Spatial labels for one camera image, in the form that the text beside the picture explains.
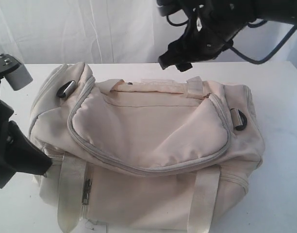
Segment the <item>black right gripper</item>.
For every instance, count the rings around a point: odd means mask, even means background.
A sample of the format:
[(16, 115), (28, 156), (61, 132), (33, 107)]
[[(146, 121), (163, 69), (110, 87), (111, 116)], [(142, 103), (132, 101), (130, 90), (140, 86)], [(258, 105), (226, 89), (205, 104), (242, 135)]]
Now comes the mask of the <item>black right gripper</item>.
[(179, 40), (168, 45), (158, 57), (162, 70), (175, 66), (180, 72), (191, 69), (190, 57), (217, 57), (228, 49), (225, 42), (256, 18), (251, 0), (180, 0), (189, 18)]

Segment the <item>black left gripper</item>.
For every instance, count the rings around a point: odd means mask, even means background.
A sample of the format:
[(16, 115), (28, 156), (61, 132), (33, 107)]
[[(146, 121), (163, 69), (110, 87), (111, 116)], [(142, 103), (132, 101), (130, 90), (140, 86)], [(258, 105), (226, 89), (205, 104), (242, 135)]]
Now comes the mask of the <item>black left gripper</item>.
[(13, 113), (14, 110), (0, 100), (0, 189), (5, 187), (15, 171), (44, 175), (52, 165), (52, 160), (27, 139), (18, 125), (9, 121)]

